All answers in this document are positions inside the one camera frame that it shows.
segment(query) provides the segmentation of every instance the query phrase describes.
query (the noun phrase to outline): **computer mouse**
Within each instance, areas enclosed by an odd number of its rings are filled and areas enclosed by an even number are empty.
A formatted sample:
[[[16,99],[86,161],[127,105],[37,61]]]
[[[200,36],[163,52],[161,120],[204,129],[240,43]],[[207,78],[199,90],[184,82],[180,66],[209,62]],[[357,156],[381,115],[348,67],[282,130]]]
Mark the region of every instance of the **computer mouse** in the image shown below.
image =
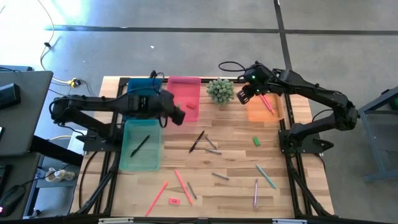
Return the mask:
[[[0,217],[7,217],[13,213],[26,189],[21,185],[12,186],[0,199]]]

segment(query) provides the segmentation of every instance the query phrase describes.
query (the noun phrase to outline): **desk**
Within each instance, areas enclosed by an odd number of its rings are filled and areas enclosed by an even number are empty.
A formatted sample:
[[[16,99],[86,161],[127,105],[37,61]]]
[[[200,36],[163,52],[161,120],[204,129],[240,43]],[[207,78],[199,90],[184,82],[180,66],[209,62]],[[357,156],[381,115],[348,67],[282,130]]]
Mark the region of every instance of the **desk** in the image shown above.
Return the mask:
[[[35,173],[37,170],[37,164],[40,161],[40,154],[33,152],[23,156],[9,156],[9,157],[0,157],[0,164],[9,164],[11,165],[10,173],[6,180],[6,185],[4,186],[4,190],[2,194],[8,189],[10,189],[14,185],[23,184],[29,180],[34,179]],[[26,204],[29,200],[29,192],[32,188],[32,184],[26,184],[26,193],[18,203],[16,209],[10,214],[8,217],[1,217],[0,221],[4,220],[19,220],[23,217],[25,212]]]
[[[115,97],[120,77],[104,77],[100,96]],[[308,100],[298,95],[291,96],[296,122],[311,122]],[[111,113],[98,112],[95,118],[108,123]],[[151,217],[219,217],[219,218],[293,218],[292,199],[285,157],[279,149],[280,124],[253,123],[248,121],[246,107],[235,99],[227,106],[211,102],[202,83],[199,120],[182,126],[169,125],[163,129],[164,150],[160,170],[156,172],[119,171],[111,215],[143,217],[165,180],[169,184],[152,209]],[[205,134],[217,145],[222,156],[204,151],[210,145],[204,138],[193,153],[189,148],[198,135]],[[261,142],[256,147],[252,138]],[[89,156],[85,156],[80,173]],[[104,153],[97,153],[87,168],[82,186],[83,203],[92,194],[100,179]],[[331,198],[321,160],[314,155],[303,154],[307,184],[317,200],[333,213]],[[258,172],[259,164],[274,181],[277,189],[271,188]],[[174,169],[178,169],[184,182],[190,182],[198,199],[193,205],[180,186]],[[212,176],[212,172],[227,175],[230,180]],[[259,179],[258,206],[253,209],[254,180]],[[75,191],[72,210],[78,210],[78,187]],[[297,187],[300,208],[304,211],[301,190]],[[104,209],[108,190],[105,189],[101,212]],[[169,205],[169,197],[180,199],[180,205]]]
[[[0,86],[15,83],[21,88],[21,103],[0,110],[0,156],[22,155],[30,150],[36,125],[53,73],[1,72]]]

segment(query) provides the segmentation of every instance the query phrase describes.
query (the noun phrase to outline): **wooden table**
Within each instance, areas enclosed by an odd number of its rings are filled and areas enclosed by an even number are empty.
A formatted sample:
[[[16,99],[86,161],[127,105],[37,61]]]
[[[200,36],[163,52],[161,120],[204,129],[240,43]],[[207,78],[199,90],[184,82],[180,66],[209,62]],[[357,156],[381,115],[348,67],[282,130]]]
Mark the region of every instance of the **wooden table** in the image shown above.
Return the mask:
[[[115,97],[119,78],[104,77],[99,95]],[[235,85],[235,91],[239,90],[240,87]],[[308,100],[292,95],[291,102],[295,121],[311,122]],[[95,113],[95,118],[107,123],[111,121],[111,115],[98,112]],[[199,120],[184,123],[182,126],[169,124],[163,130],[164,150],[160,169],[155,172],[119,171],[111,215],[143,217],[162,184],[168,180],[169,184],[152,209],[150,217],[293,218],[285,157],[279,149],[279,129],[279,122],[248,121],[246,107],[241,105],[236,97],[227,106],[215,105],[208,97],[203,83]],[[204,150],[205,147],[210,147],[204,138],[191,154],[188,153],[203,130],[223,153],[221,156]],[[260,140],[260,147],[254,145],[254,136]],[[98,185],[103,157],[103,152],[97,153],[87,169],[82,188],[83,203]],[[308,188],[323,207],[333,213],[321,160],[309,154],[303,154],[302,157]],[[87,160],[88,156],[85,156],[80,173],[83,172]],[[277,189],[273,189],[267,183],[255,164],[259,164],[265,170]],[[189,204],[174,169],[179,170],[185,183],[192,184],[198,195],[193,205]],[[227,175],[230,180],[215,177],[212,172]],[[258,208],[253,209],[256,178],[259,179]],[[78,187],[71,212],[78,210]],[[298,186],[297,189],[300,208],[304,211],[302,192]],[[104,191],[101,211],[104,209],[107,196],[108,189]],[[170,197],[179,198],[180,205],[169,205]]]

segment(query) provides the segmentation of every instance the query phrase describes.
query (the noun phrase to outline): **gray floor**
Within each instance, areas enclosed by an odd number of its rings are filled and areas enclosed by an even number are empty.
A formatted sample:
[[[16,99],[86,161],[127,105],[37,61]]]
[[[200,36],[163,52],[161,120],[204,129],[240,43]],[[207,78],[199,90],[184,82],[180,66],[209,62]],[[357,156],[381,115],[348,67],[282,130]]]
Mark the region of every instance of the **gray floor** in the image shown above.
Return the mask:
[[[272,0],[42,1],[56,24],[278,28]],[[287,29],[398,30],[395,0],[280,0],[280,6]],[[0,29],[9,32],[2,32],[6,41],[0,42],[0,63],[40,69],[42,42],[50,35],[42,28],[48,24],[36,1],[6,1]],[[246,66],[255,60],[271,68],[285,66],[279,34],[59,31],[52,43],[56,44],[44,58],[46,69],[62,79],[86,80],[95,94],[105,75],[149,75],[153,69],[166,75],[238,75],[217,69],[225,60]],[[312,83],[343,92],[357,107],[398,84],[396,35],[287,35],[287,43],[294,70]],[[67,87],[52,85],[51,89],[68,93]],[[80,87],[72,93],[87,94],[87,90]],[[49,118],[47,107],[54,97],[49,92],[37,127],[36,134],[43,138],[70,134]],[[313,114],[323,108],[311,102]],[[328,131],[321,137],[335,143],[325,153],[325,162],[336,214],[397,222],[398,179],[371,184],[362,180],[376,166],[361,122],[353,131]]]

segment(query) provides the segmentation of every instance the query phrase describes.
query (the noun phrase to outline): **green eraser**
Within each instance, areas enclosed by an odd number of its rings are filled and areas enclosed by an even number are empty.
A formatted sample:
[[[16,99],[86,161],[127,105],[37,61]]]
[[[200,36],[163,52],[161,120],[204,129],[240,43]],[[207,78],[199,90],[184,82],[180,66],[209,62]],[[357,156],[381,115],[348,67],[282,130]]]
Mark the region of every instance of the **green eraser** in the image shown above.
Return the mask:
[[[258,139],[257,137],[254,137],[254,138],[253,138],[253,141],[254,141],[254,143],[255,143],[256,146],[260,146],[260,145],[261,145],[261,144],[260,144],[260,141],[259,141],[259,139]]]

